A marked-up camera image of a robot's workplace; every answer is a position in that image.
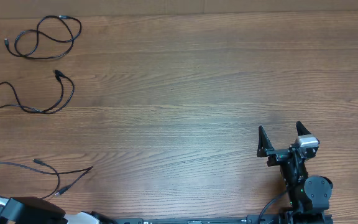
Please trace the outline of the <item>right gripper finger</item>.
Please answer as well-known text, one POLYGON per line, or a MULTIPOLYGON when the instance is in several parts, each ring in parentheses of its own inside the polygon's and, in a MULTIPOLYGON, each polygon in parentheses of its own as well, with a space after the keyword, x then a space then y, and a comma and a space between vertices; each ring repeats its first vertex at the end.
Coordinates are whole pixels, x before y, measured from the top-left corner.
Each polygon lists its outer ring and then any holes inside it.
POLYGON ((259 143, 257 149, 257 157, 267 157, 271 155, 274 151, 274 147, 272 146, 267 133, 265 132, 262 125, 259 126, 259 143))
POLYGON ((310 135, 311 133, 305 128, 301 121, 296 122, 296 130, 298 136, 310 135))

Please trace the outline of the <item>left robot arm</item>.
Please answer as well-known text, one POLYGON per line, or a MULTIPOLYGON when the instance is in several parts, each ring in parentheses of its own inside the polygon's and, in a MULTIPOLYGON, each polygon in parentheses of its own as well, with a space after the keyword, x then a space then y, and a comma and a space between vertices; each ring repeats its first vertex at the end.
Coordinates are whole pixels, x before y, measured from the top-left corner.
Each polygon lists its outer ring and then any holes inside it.
POLYGON ((0 196, 0 224, 93 224, 115 223, 95 213, 67 215, 60 207, 37 197, 0 196))

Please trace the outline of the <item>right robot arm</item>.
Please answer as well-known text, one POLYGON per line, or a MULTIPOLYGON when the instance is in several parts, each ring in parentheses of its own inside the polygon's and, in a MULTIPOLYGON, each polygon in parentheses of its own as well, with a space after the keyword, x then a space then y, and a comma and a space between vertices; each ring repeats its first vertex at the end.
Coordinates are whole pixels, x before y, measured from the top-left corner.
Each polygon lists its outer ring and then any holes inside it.
POLYGON ((262 126, 259 126, 257 157, 266 157, 269 167, 279 166, 285 190, 271 199, 259 213, 257 223, 332 223, 333 218, 324 212, 329 209, 333 183, 327 177, 310 176, 305 162, 316 156, 320 141, 301 121, 296 122, 298 137, 286 149, 276 150, 262 126), (266 215, 267 209, 284 195, 290 206, 275 215, 266 215))

